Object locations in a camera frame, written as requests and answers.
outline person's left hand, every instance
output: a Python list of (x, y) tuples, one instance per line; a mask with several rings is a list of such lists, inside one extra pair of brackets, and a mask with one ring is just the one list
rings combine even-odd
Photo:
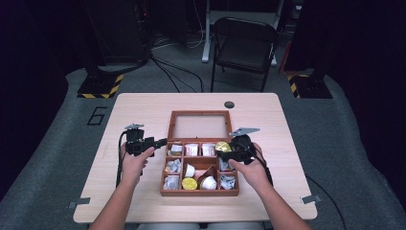
[(123, 160), (123, 176), (121, 183), (130, 183), (136, 186), (140, 182), (140, 175), (143, 168), (146, 167), (147, 159), (154, 153), (154, 147), (151, 147), (138, 156), (130, 155), (125, 151), (125, 143), (122, 144), (121, 154)]

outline black stand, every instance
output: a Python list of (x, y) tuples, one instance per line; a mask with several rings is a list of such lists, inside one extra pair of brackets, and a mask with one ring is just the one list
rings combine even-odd
[(294, 92), (296, 98), (301, 99), (332, 99), (323, 79), (318, 79), (311, 74), (309, 77), (294, 76), (290, 80), (291, 85), (296, 86)]
[(120, 74), (111, 74), (103, 72), (98, 69), (97, 74), (87, 73), (87, 78), (84, 80), (80, 89), (78, 90), (79, 95), (110, 95), (114, 91), (116, 86), (116, 81)]
[(337, 17), (335, 24), (332, 25), (331, 35), (328, 37), (326, 46), (316, 60), (313, 73), (308, 78), (294, 76), (290, 80), (290, 84), (295, 84), (296, 86), (296, 92), (294, 92), (296, 98), (332, 99), (324, 82), (324, 77), (339, 53), (342, 44), (347, 39), (348, 28), (356, 12), (354, 10), (356, 9), (355, 4), (348, 2)]

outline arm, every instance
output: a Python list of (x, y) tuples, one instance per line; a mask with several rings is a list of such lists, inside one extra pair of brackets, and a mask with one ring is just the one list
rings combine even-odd
[[(260, 147), (255, 143), (254, 145), (260, 151)], [(259, 152), (257, 152), (257, 156), (263, 159)], [(274, 229), (310, 229), (307, 223), (293, 211), (272, 187), (263, 166), (257, 159), (249, 165), (242, 165), (235, 160), (229, 160), (229, 163), (244, 175), (247, 182), (257, 192)]]
[(132, 195), (138, 182), (140, 182), (141, 171), (146, 166), (147, 159), (154, 152), (154, 148), (151, 147), (140, 155), (133, 156), (125, 152), (124, 145), (121, 149), (124, 157), (122, 181), (89, 229), (124, 228)]

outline wooden box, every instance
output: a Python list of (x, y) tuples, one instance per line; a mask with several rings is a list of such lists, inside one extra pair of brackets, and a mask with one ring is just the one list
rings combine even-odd
[[(220, 159), (214, 151), (203, 150), (203, 146), (231, 141), (232, 132), (230, 114), (227, 110), (216, 111), (172, 111), (169, 124), (168, 144), (162, 171), (162, 196), (238, 196), (239, 186), (237, 172), (230, 169), (221, 170)], [(197, 151), (190, 151), (189, 144), (197, 144)], [(179, 151), (171, 151), (176, 146)], [(192, 178), (197, 182), (196, 190), (183, 188), (182, 180), (185, 178), (189, 165), (194, 166)], [(212, 175), (216, 181), (214, 190), (200, 188), (201, 181)], [(178, 182), (169, 183), (170, 177), (178, 177)], [(234, 188), (224, 189), (221, 178), (234, 178)]]

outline hand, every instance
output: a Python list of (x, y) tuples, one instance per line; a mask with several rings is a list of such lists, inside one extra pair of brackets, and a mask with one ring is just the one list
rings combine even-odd
[[(253, 144), (257, 149), (257, 157), (263, 161), (260, 146), (257, 143)], [(244, 175), (244, 178), (247, 180), (248, 184), (250, 184), (255, 190), (263, 187), (266, 184), (270, 184), (268, 177), (266, 176), (265, 169), (257, 159), (255, 159), (249, 165), (243, 165), (236, 160), (230, 159), (229, 164), (237, 171), (240, 171)]]
[(143, 168), (146, 167), (147, 159), (154, 153), (154, 147), (151, 147), (138, 156), (130, 155), (125, 151), (125, 143), (122, 144), (121, 154), (123, 160), (123, 176), (121, 183), (131, 183), (136, 186), (140, 182), (140, 175)]

